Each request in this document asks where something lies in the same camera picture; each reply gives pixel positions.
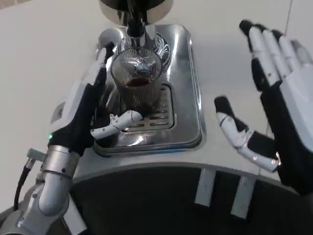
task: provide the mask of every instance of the metal grate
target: metal grate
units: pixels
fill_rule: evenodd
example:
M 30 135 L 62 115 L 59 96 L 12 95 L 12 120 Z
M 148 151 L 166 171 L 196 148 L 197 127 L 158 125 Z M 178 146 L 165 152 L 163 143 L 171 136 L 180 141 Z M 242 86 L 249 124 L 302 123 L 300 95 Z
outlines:
M 161 96 L 157 106 L 152 114 L 144 119 L 135 122 L 132 126 L 126 128 L 124 132 L 147 132 L 152 130 L 170 129 L 174 125 L 174 115 L 172 106 L 171 89 L 162 85 Z

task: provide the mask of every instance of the metal cylinder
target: metal cylinder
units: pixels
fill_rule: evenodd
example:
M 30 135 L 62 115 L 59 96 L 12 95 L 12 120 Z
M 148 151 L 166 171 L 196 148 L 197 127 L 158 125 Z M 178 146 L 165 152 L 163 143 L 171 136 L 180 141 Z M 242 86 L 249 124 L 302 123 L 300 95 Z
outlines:
M 145 34 L 137 38 L 128 36 L 127 40 L 128 40 L 129 45 L 133 48 L 143 47 L 146 44 Z
M 53 145 L 47 151 L 41 171 L 57 172 L 72 178 L 78 161 L 79 154 L 69 152 L 69 149 L 62 146 Z

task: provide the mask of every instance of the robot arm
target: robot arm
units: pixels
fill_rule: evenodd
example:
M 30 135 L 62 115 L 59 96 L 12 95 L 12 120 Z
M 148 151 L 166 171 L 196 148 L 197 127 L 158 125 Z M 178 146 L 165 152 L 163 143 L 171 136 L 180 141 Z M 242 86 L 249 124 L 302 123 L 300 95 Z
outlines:
M 18 210 L 6 219 L 1 235 L 46 234 L 52 223 L 67 211 L 72 178 L 85 149 L 93 145 L 94 139 L 110 136 L 142 119 L 139 113 L 128 111 L 120 117 L 112 117 L 108 126 L 92 129 L 106 82 L 106 57 L 104 48 L 84 79 L 73 84 L 67 98 L 55 109 L 48 151 L 36 185 L 27 192 L 22 206 L 15 206 Z
M 242 128 L 225 97 L 215 99 L 220 126 L 231 145 L 261 168 L 278 170 L 300 195 L 313 192 L 313 61 L 297 41 L 261 24 L 242 21 L 252 53 L 252 75 L 274 140 Z

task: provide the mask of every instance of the glass cup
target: glass cup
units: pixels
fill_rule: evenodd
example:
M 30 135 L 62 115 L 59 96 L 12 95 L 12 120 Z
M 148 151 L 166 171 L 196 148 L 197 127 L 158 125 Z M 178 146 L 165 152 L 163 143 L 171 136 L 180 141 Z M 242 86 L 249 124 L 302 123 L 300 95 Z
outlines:
M 160 97 L 162 69 L 160 57 L 142 47 L 130 48 L 114 58 L 111 75 L 127 109 L 152 110 Z

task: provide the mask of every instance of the black cable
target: black cable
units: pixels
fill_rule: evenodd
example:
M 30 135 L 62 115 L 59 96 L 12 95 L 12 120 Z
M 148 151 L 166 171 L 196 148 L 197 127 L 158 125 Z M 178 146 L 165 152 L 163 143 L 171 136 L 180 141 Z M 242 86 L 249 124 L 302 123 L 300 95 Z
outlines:
M 26 166 L 24 166 L 19 182 L 18 182 L 18 186 L 15 191 L 13 211 L 17 211 L 19 209 L 20 192 L 30 171 L 31 171 L 31 168 L 27 168 Z

